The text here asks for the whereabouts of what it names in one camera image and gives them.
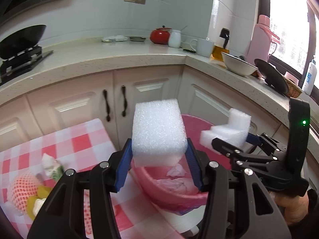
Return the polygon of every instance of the white plastic bottle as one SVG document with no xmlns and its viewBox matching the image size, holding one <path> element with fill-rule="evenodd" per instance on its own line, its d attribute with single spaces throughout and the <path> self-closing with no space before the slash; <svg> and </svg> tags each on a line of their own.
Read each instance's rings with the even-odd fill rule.
<svg viewBox="0 0 319 239">
<path fill-rule="evenodd" d="M 306 74 L 306 79 L 302 85 L 302 90 L 308 95 L 310 95 L 312 92 L 312 88 L 314 87 L 316 75 L 317 75 L 316 61 L 313 59 L 309 63 L 308 71 Z"/>
<path fill-rule="evenodd" d="M 181 46 L 181 31 L 173 29 L 168 40 L 168 46 L 179 48 Z"/>
</svg>

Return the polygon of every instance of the pink thermos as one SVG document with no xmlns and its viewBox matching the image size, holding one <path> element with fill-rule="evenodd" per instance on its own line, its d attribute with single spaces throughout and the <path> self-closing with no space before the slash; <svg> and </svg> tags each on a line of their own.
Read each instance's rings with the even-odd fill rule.
<svg viewBox="0 0 319 239">
<path fill-rule="evenodd" d="M 280 44 L 280 38 L 269 27 L 269 17 L 260 15 L 254 28 L 253 38 L 246 55 L 246 62 L 255 65 L 256 58 L 268 62 L 271 43 Z"/>
</svg>

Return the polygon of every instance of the blue gripper pad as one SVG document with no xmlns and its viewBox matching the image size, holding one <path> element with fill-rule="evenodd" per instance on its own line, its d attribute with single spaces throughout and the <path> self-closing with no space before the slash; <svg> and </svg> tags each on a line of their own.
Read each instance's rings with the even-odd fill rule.
<svg viewBox="0 0 319 239">
<path fill-rule="evenodd" d="M 261 145 L 261 141 L 260 138 L 258 136 L 255 136 L 251 133 L 248 133 L 248 136 L 246 138 L 246 142 L 250 143 L 251 145 L 254 146 L 260 146 Z"/>
<path fill-rule="evenodd" d="M 129 171 L 130 164 L 132 161 L 132 157 L 132 139 L 127 139 L 125 146 L 122 150 L 122 158 L 116 169 L 116 178 L 114 183 L 114 188 L 116 192 L 119 192 L 120 189 L 124 186 L 127 173 Z"/>
<path fill-rule="evenodd" d="M 187 164 L 189 166 L 189 170 L 190 170 L 190 173 L 192 175 L 194 185 L 200 191 L 202 191 L 202 189 L 204 187 L 203 182 L 202 182 L 202 170 L 201 170 L 200 165 L 199 165 L 197 158 L 195 156 L 195 153 L 194 153 L 195 149 L 194 149 L 194 146 L 192 144 L 192 141 L 188 138 L 187 142 L 188 142 L 188 147 L 187 147 L 187 150 L 185 152 Z"/>
</svg>

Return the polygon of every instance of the cabinet handle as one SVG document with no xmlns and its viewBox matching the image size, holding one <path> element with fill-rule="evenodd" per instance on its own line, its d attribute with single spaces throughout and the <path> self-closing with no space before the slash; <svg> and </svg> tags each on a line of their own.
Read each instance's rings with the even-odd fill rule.
<svg viewBox="0 0 319 239">
<path fill-rule="evenodd" d="M 105 103 L 106 103 L 106 113 L 107 113 L 107 116 L 106 116 L 106 121 L 107 122 L 110 122 L 111 121 L 111 117 L 110 117 L 110 106 L 107 102 L 107 90 L 103 90 L 103 95 L 104 95 L 104 98 L 105 98 Z"/>
<path fill-rule="evenodd" d="M 127 101 L 126 101 L 126 97 L 125 97 L 125 94 L 126 94 L 125 85 L 122 85 L 122 94 L 123 94 L 123 97 L 124 97 L 124 111 L 122 111 L 122 116 L 125 117 L 126 116 L 126 109 L 127 109 Z"/>
</svg>

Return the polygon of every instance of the gas stove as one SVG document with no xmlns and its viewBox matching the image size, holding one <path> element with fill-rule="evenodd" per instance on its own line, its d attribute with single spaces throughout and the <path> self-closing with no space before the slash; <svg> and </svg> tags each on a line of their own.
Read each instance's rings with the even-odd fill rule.
<svg viewBox="0 0 319 239">
<path fill-rule="evenodd" d="M 36 45 L 3 61 L 0 66 L 0 85 L 3 85 L 23 73 L 31 71 L 42 60 L 44 60 L 44 58 L 48 57 L 52 53 L 53 51 L 42 53 L 42 47 Z"/>
</svg>

